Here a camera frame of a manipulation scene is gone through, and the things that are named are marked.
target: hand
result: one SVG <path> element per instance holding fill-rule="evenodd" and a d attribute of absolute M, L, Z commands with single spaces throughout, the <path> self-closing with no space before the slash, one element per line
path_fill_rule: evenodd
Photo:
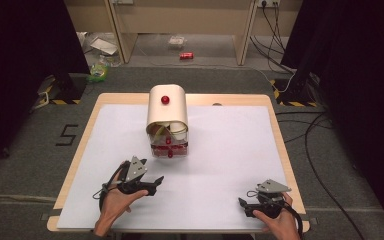
<path fill-rule="evenodd" d="M 114 177 L 118 179 L 120 171 Z M 111 228 L 114 221 L 124 212 L 131 212 L 130 204 L 135 200 L 148 195 L 148 191 L 141 190 L 132 194 L 124 194 L 117 189 L 116 184 L 111 184 L 108 189 L 112 189 L 107 193 L 101 209 L 101 215 L 95 224 L 94 233 L 97 236 L 105 236 Z"/>
<path fill-rule="evenodd" d="M 287 193 L 282 194 L 285 202 L 292 206 L 292 198 Z M 295 225 L 295 218 L 288 210 L 283 208 L 275 219 L 268 217 L 258 210 L 254 210 L 252 213 L 267 225 L 267 227 L 263 228 L 263 232 L 271 231 L 278 240 L 300 239 Z"/>

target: white container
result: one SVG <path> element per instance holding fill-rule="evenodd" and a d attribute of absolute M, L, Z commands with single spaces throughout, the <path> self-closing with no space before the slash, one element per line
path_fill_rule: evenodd
<path fill-rule="evenodd" d="M 151 89 L 146 133 L 154 157 L 172 158 L 188 154 L 188 116 L 182 87 L 168 84 Z"/>

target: black curtain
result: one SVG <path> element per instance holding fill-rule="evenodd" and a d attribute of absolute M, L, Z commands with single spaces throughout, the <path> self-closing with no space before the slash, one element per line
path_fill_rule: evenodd
<path fill-rule="evenodd" d="M 89 69 L 64 1 L 0 1 L 0 151 L 37 99 L 49 75 Z"/>
<path fill-rule="evenodd" d="M 312 41 L 338 5 L 329 37 Z M 304 0 L 282 63 L 320 77 L 344 146 L 384 208 L 384 4 Z"/>

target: gray carpet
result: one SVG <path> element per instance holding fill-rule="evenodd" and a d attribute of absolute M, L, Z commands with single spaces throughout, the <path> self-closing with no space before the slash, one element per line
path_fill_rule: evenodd
<path fill-rule="evenodd" d="M 289 77 L 265 73 L 269 79 Z M 120 67 L 110 69 L 106 81 L 89 84 L 80 104 L 48 105 L 25 120 L 9 146 L 10 156 L 0 158 L 0 240 L 84 239 L 85 234 L 49 232 L 43 214 L 53 207 L 97 97 L 104 92 L 149 92 L 153 86 L 167 83 L 178 84 L 187 93 L 266 94 L 277 113 L 313 112 L 278 115 L 301 196 L 313 222 L 305 239 L 358 239 L 351 223 L 317 181 L 311 163 L 365 238 L 384 239 L 384 212 L 364 177 L 353 168 L 330 119 L 322 117 L 320 126 L 308 135 L 311 162 L 305 152 L 304 137 L 293 140 L 306 132 L 308 123 L 317 116 L 314 112 L 324 111 L 323 107 L 277 105 L 270 84 L 255 70 Z M 71 146 L 56 146 L 69 142 L 60 137 L 66 124 L 78 125 L 66 131 L 76 138 Z M 13 195 L 22 199 L 6 197 Z M 161 234 L 144 236 L 144 239 L 168 238 Z M 219 238 L 197 234 L 189 235 L 188 239 Z M 257 239 L 273 237 L 261 234 Z"/>

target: white paper sheet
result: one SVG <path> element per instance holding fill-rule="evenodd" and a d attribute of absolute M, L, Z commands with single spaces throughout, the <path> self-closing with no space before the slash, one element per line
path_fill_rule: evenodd
<path fill-rule="evenodd" d="M 258 230 L 238 197 L 257 183 L 273 179 L 286 185 L 268 109 L 258 106 L 188 106 L 189 155 L 152 157 L 146 135 L 146 105 L 103 105 L 57 227 L 94 227 L 100 190 L 123 160 L 148 159 L 142 181 L 164 181 L 152 197 L 133 203 L 113 225 L 118 230 L 224 231 Z"/>

